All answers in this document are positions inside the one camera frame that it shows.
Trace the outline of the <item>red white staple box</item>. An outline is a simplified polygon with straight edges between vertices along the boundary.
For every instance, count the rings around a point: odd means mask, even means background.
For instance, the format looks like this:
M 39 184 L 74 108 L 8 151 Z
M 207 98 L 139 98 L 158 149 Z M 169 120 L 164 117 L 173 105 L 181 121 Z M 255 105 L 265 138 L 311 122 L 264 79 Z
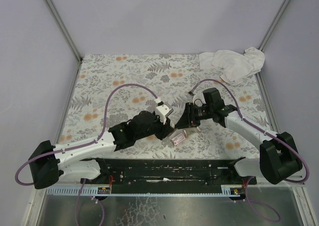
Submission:
M 180 144 L 181 142 L 183 142 L 186 139 L 185 135 L 183 133 L 180 133 L 176 136 L 174 136 L 171 141 L 173 142 L 174 146 Z

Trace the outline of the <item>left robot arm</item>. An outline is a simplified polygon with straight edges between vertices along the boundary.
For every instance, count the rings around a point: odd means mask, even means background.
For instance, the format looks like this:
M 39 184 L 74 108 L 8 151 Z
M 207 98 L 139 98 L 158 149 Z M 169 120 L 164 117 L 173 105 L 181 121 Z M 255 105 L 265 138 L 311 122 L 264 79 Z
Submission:
M 41 142 L 29 158 L 32 185 L 36 189 L 45 189 L 65 177 L 71 180 L 97 178 L 100 175 L 99 164 L 88 166 L 81 160 L 129 148 L 137 140 L 151 135 L 163 140 L 174 130 L 168 118 L 172 111 L 168 107 L 153 113 L 142 111 L 132 119 L 109 128 L 97 139 L 92 137 L 68 145 L 52 145 L 49 140 Z

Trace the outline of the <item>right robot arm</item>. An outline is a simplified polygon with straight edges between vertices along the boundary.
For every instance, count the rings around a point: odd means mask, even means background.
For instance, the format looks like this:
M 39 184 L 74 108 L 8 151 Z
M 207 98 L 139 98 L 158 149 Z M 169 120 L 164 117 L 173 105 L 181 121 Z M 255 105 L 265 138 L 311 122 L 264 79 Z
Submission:
M 278 184 L 302 170 L 293 137 L 283 132 L 267 131 L 262 126 L 240 116 L 239 109 L 226 105 L 216 88 L 203 91 L 205 102 L 201 106 L 186 103 L 184 112 L 175 124 L 176 129 L 198 127 L 201 121 L 211 119 L 249 141 L 259 151 L 259 158 L 237 159 L 234 168 L 241 177 L 264 177 Z

